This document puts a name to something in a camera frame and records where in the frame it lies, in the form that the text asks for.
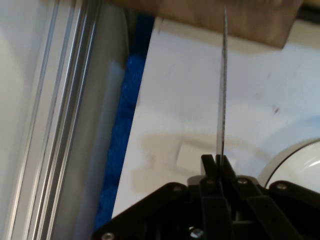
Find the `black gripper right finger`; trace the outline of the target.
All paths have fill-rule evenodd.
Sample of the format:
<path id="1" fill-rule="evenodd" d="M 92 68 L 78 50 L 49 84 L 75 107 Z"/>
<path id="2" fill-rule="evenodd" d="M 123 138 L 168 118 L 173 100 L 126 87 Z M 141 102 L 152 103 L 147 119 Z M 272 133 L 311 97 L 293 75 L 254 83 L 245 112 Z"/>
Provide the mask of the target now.
<path id="1" fill-rule="evenodd" d="M 295 183 L 278 180 L 269 188 L 255 178 L 236 175 L 221 160 L 222 186 L 238 218 L 232 222 L 237 240 L 318 240 L 320 195 Z"/>

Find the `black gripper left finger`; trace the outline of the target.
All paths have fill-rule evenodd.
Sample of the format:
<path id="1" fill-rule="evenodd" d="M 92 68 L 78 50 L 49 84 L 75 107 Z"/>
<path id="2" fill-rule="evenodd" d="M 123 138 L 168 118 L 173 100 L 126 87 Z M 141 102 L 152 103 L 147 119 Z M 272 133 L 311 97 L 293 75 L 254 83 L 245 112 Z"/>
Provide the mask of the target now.
<path id="1" fill-rule="evenodd" d="M 231 240 L 233 227 L 223 193 L 225 156 L 201 156 L 204 175 L 188 185 L 170 182 L 132 205 L 93 234 L 94 240 Z"/>

